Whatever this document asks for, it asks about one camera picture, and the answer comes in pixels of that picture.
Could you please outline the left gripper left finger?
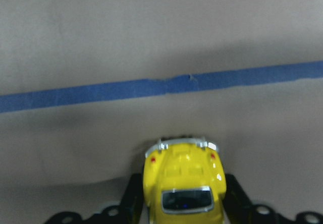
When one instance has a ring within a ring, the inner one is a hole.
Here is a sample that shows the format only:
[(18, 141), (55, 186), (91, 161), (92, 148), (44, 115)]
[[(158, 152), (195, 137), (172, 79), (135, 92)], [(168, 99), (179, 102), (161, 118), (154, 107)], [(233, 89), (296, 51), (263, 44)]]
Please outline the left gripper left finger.
[(108, 206), (87, 219), (76, 212), (59, 212), (46, 223), (139, 223), (143, 202), (142, 174), (133, 174), (118, 205)]

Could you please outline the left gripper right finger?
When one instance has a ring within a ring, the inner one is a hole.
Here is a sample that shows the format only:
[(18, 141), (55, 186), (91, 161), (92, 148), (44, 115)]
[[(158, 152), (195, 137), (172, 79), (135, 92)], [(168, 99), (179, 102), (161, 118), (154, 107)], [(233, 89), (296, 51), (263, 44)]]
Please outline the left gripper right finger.
[(255, 204), (233, 174), (225, 174), (225, 176), (227, 191), (224, 210), (230, 223), (322, 223), (322, 214), (318, 212), (300, 212), (294, 219), (288, 219), (266, 204)]

